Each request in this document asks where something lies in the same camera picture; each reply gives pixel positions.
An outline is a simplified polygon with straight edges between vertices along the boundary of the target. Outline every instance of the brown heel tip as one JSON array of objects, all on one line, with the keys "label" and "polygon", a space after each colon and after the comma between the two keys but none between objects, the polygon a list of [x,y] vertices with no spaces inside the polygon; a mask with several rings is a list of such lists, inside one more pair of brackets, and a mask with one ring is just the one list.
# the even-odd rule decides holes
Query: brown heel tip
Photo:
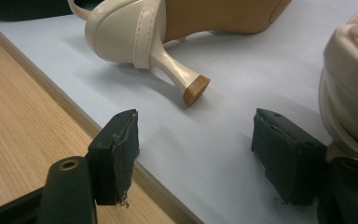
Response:
[{"label": "brown heel tip", "polygon": [[202,93],[205,91],[211,80],[205,76],[199,75],[185,90],[183,99],[187,107],[190,107],[194,102],[199,99]]}]

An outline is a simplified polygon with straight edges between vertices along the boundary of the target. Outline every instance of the wooden surface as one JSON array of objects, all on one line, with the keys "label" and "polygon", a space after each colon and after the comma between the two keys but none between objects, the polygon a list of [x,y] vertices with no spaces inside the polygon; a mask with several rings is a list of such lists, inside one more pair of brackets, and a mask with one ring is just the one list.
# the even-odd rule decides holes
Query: wooden surface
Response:
[{"label": "wooden surface", "polygon": [[[84,156],[99,129],[0,34],[0,205],[42,187],[55,161]],[[192,222],[172,200],[137,166],[130,207],[98,207],[98,219]]]}]

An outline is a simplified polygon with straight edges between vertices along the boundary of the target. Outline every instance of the white table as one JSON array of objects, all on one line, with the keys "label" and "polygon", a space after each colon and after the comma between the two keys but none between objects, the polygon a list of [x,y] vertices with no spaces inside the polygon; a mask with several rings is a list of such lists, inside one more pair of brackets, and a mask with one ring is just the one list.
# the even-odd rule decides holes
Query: white table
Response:
[{"label": "white table", "polygon": [[200,33],[168,43],[176,60],[212,80],[190,108],[158,69],[94,55],[85,22],[73,15],[0,22],[0,31],[99,125],[136,108],[138,162],[203,222],[317,223],[316,204],[277,200],[250,149],[253,116],[273,110],[331,141],[318,106],[323,51],[356,11],[358,0],[294,0],[263,33]]}]

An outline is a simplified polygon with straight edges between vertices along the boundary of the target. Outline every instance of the robotic claw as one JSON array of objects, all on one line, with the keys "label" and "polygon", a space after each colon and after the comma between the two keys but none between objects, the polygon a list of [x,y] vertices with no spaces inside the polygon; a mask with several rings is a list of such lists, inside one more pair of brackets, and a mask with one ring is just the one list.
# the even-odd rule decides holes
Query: robotic claw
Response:
[{"label": "robotic claw", "polygon": [[129,206],[127,190],[139,155],[137,121],[135,110],[113,116],[84,158],[57,161],[43,188],[0,206],[0,223],[95,224],[95,202]]}]

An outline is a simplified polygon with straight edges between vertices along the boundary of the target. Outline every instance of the beige shoe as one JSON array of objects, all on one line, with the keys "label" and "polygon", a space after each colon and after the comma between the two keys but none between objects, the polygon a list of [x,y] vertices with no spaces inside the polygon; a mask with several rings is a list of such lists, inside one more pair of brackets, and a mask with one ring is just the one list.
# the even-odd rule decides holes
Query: beige shoe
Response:
[{"label": "beige shoe", "polygon": [[291,0],[106,0],[92,11],[68,0],[86,22],[86,38],[101,58],[156,66],[175,84],[187,106],[205,91],[210,79],[173,59],[162,43],[207,30],[257,33],[266,29]]},{"label": "beige shoe", "polygon": [[337,146],[358,158],[358,14],[327,44],[319,99],[324,125]]}]

